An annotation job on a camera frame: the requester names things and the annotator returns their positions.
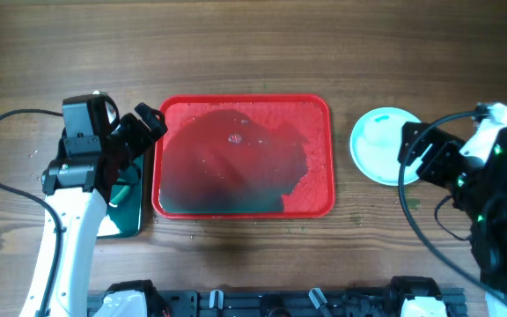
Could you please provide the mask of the white plate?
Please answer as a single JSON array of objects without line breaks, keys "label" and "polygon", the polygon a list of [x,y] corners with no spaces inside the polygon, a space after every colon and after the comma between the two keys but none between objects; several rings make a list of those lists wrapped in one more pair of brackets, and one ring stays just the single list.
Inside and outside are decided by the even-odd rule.
[{"label": "white plate", "polygon": [[402,127],[420,120],[396,107],[380,107],[358,119],[349,138],[351,157],[367,178],[382,185],[399,185]]}]

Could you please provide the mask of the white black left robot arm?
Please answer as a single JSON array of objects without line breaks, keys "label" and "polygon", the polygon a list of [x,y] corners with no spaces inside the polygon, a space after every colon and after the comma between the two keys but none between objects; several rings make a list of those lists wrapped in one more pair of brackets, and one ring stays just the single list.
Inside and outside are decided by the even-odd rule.
[{"label": "white black left robot arm", "polygon": [[48,213],[23,316],[85,316],[92,256],[122,171],[167,131],[144,103],[109,118],[105,97],[62,104],[65,134],[42,175]]}]

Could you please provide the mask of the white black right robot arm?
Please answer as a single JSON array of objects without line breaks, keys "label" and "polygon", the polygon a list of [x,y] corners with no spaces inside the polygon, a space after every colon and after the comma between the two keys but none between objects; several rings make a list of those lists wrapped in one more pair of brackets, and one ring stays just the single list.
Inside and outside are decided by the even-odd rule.
[{"label": "white black right robot arm", "polygon": [[[480,269],[466,273],[425,236],[409,210],[405,170],[415,160],[419,178],[449,191],[448,200],[471,221],[466,238]],[[483,289],[492,315],[507,316],[507,106],[480,103],[475,110],[449,114],[432,123],[401,127],[398,194],[408,224],[438,260]]]}]

